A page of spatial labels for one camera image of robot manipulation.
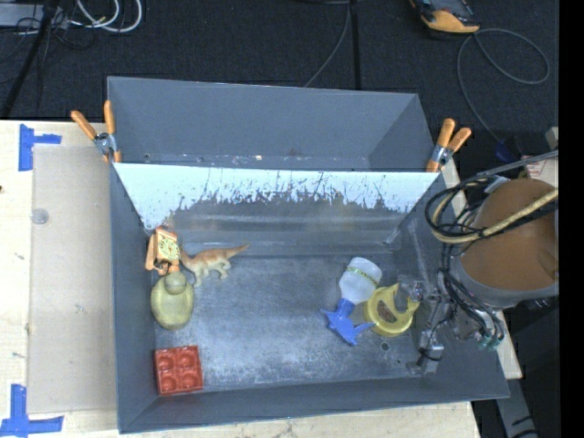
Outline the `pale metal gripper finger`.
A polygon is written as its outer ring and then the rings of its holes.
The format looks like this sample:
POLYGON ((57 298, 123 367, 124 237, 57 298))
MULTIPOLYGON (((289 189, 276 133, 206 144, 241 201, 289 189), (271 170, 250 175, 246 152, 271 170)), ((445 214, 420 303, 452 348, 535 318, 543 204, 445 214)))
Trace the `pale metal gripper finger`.
POLYGON ((417 340, 417 354, 410 363, 410 370, 420 375, 434 374, 443 358, 444 344, 438 339, 434 329, 426 329, 417 340))
POLYGON ((421 281, 405 278, 398 281, 395 295, 396 308, 411 308, 422 302, 424 286, 421 281))

